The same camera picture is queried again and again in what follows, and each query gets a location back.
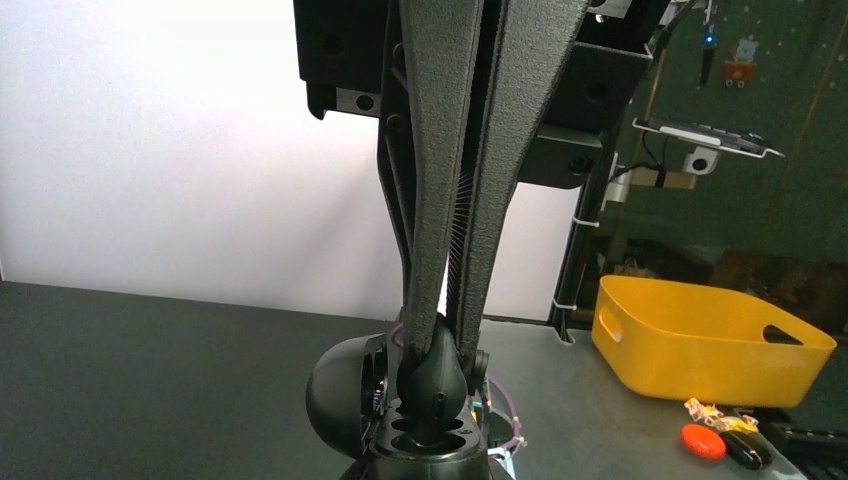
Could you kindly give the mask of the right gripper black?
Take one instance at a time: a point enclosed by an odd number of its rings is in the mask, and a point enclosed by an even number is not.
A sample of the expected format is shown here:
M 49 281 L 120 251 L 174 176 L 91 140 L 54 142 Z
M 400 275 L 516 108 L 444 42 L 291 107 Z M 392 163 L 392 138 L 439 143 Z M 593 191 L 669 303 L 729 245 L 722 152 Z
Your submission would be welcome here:
M 496 1 L 476 58 L 483 2 L 400 2 L 416 169 L 404 308 L 412 358 L 430 349 L 448 255 L 447 321 L 461 369 L 472 370 L 518 180 L 574 189 L 602 164 L 667 6 Z M 397 51 L 385 42 L 388 13 L 386 1 L 295 2 L 300 76 L 316 118 L 378 116 L 384 58 Z

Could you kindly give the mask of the yellow plastic bin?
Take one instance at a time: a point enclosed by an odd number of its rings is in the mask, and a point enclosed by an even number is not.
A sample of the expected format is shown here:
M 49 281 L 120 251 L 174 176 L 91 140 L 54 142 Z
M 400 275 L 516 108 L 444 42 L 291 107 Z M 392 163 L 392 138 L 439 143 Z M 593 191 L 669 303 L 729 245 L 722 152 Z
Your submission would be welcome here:
M 638 394 L 771 408 L 799 405 L 837 346 L 742 292 L 620 275 L 600 279 L 591 339 Z

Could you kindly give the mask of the crumpled candy wrapper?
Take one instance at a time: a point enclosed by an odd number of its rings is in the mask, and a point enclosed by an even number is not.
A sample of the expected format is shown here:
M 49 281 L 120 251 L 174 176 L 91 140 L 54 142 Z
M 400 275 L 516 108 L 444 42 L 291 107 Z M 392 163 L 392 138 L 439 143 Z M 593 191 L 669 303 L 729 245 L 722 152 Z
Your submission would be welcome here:
M 734 431 L 740 433 L 758 433 L 759 421 L 754 417 L 726 415 L 715 405 L 703 404 L 696 398 L 684 402 L 688 414 L 694 422 L 700 422 L 718 432 Z

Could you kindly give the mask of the orange oval object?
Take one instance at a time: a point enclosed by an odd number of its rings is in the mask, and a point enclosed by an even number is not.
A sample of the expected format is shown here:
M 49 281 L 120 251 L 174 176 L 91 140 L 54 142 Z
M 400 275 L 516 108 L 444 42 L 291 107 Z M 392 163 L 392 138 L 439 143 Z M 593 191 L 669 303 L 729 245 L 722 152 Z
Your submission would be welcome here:
M 680 430 L 680 439 L 684 448 L 699 458 L 718 461 L 726 455 L 723 439 L 706 426 L 687 424 Z

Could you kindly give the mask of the black oval object on bench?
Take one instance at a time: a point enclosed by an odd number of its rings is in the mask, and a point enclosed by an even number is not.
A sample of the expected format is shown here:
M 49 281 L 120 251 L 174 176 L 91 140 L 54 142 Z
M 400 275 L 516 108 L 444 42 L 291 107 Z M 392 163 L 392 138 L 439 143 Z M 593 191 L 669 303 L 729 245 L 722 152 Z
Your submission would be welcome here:
M 739 431 L 723 431 L 719 434 L 725 445 L 726 454 L 745 469 L 757 471 L 769 467 L 773 456 L 753 434 Z

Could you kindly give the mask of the black frame post right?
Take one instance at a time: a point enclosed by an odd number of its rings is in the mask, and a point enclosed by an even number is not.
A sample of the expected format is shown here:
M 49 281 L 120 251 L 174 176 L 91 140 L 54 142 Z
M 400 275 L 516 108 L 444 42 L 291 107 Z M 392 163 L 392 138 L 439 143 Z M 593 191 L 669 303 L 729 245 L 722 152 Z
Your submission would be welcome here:
M 577 311 L 577 297 L 587 263 L 586 252 L 594 231 L 600 225 L 600 204 L 610 172 L 614 169 L 615 157 L 614 147 L 603 153 L 581 186 L 576 210 L 569 217 L 571 230 L 549 312 L 549 323 L 563 340 L 568 338 L 568 330 L 572 329 L 572 317 Z

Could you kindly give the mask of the grey metal shelf bracket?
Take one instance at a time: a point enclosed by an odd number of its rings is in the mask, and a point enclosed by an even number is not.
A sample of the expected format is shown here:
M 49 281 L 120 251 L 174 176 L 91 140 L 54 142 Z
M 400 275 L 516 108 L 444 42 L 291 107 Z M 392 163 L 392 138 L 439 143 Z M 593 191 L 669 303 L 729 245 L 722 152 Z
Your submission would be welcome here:
M 682 172 L 696 176 L 711 174 L 723 153 L 763 159 L 769 155 L 784 157 L 771 143 L 758 134 L 724 130 L 709 125 L 651 116 L 634 118 L 631 125 L 639 130 L 665 135 L 694 146 L 683 160 Z

